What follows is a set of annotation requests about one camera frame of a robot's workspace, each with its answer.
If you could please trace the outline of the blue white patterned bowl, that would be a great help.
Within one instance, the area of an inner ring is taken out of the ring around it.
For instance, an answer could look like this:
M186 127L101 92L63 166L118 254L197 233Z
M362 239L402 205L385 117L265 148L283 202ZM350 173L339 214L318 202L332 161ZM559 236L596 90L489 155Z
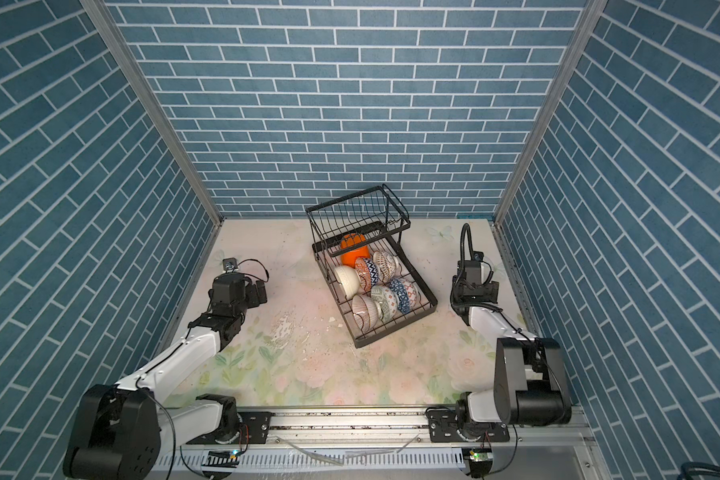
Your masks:
M397 310L401 314L410 313L418 300L414 285L404 278L396 277L392 278L387 286L397 296Z

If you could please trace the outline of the plain cream white bowl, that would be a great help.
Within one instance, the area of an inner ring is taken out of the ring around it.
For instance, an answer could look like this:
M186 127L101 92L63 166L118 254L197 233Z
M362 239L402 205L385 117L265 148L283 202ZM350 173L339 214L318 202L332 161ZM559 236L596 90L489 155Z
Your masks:
M357 271L346 265L336 266L333 271L345 298L351 300L360 290L360 278Z

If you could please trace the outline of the orange plastic bowl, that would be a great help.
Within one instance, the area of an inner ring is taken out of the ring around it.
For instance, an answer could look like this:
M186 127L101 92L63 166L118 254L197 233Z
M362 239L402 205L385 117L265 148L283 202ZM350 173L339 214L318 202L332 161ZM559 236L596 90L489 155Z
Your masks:
M339 246L341 249L346 249L346 252L340 256L343 265L354 268L358 258L371 257L368 246L363 244L365 241L366 237L356 232L342 237Z

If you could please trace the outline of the orange patterned cream bowl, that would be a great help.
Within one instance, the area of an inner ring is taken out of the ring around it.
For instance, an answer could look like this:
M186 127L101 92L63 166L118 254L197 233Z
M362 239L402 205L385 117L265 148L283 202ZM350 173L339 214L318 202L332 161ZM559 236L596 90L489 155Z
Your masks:
M374 286L382 283L378 267L371 258L357 257L354 268L359 275L360 287L364 292L368 293Z

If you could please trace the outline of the purple white patterned bowl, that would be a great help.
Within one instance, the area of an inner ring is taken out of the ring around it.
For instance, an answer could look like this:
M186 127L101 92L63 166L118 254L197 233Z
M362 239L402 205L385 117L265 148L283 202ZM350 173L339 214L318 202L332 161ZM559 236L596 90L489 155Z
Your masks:
M380 304L368 295L356 295L351 301L351 309L362 333L373 330L382 317Z

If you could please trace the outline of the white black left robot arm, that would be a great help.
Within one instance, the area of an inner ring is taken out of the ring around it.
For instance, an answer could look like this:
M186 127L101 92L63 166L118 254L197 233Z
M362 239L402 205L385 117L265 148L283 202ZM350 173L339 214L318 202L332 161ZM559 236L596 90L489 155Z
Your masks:
M83 395L63 461L73 479L144 479L157 461L183 458L187 443L221 447L230 463L267 437L270 414L241 415L232 396L202 394L169 409L166 399L196 368L215 357L240 332L248 310L267 301L266 282L236 270L217 276L209 305L187 332L155 359L111 385Z

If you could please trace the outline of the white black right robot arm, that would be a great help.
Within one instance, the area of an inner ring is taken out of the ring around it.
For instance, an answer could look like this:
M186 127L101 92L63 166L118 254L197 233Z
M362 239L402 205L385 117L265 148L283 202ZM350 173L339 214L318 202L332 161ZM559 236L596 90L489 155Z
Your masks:
M490 386L465 392L456 404L457 424L467 434L487 437L501 426L563 425L572 417L562 349L513 324L493 300L497 283L481 260L460 260L450 303L464 323L494 349Z

